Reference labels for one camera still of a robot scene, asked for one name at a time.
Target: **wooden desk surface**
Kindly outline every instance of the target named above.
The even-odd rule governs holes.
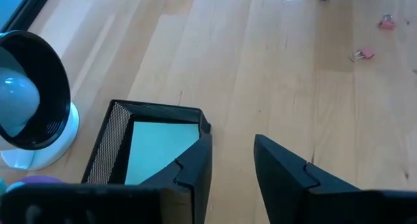
[[[384,13],[395,31],[377,29]],[[30,31],[62,57],[81,117],[35,173],[79,182],[117,98],[204,111],[207,223],[267,223],[256,133],[360,188],[417,189],[416,0],[49,0]],[[352,63],[365,45],[374,59]]]

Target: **light blue paper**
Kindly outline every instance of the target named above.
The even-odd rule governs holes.
[[[142,183],[170,164],[198,139],[198,124],[135,122],[124,184]]]

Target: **wooden floor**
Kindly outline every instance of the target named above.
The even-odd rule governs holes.
[[[117,98],[204,111],[210,224],[268,223],[256,133],[360,188],[417,189],[416,1],[49,0],[30,31],[61,56],[81,125],[36,173],[79,182]],[[384,13],[395,31],[377,29]],[[374,59],[352,63],[365,45]]]

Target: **white fan base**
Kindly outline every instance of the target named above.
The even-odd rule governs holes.
[[[34,171],[58,160],[74,141],[79,125],[77,107],[71,103],[70,115],[64,131],[50,146],[40,150],[11,149],[0,151],[4,162],[13,169]]]

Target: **pink binder clip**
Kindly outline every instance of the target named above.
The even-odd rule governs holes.
[[[395,29],[395,22],[392,20],[392,15],[384,14],[381,22],[379,22],[381,29]]]
[[[364,47],[362,49],[360,49],[357,53],[355,53],[354,55],[351,55],[349,57],[349,59],[353,62],[357,61],[358,59],[370,59],[375,55],[375,52],[369,48],[369,47]]]

